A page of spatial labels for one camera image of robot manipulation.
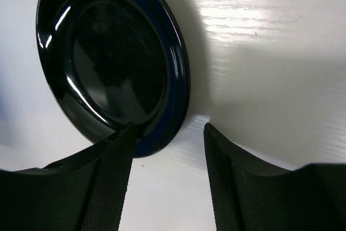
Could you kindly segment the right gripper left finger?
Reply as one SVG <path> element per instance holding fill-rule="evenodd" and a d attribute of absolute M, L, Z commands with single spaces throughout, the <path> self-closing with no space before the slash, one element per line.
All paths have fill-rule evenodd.
<path fill-rule="evenodd" d="M 1 171 L 1 230 L 117 230 L 136 145 L 127 124 L 44 168 Z"/>

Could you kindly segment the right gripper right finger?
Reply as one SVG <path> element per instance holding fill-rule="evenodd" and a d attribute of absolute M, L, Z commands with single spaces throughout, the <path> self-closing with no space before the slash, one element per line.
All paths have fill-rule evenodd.
<path fill-rule="evenodd" d="M 345 165 L 287 170 L 229 141 L 212 124 L 204 147 L 217 230 L 345 230 Z"/>

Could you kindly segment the black plastic plate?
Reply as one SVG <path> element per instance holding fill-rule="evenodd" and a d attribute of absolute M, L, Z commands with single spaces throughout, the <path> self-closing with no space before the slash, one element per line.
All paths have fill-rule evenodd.
<path fill-rule="evenodd" d="M 132 122 L 146 157 L 178 133 L 190 66 L 165 0 L 38 0 L 36 39 L 55 100 L 90 142 Z"/>

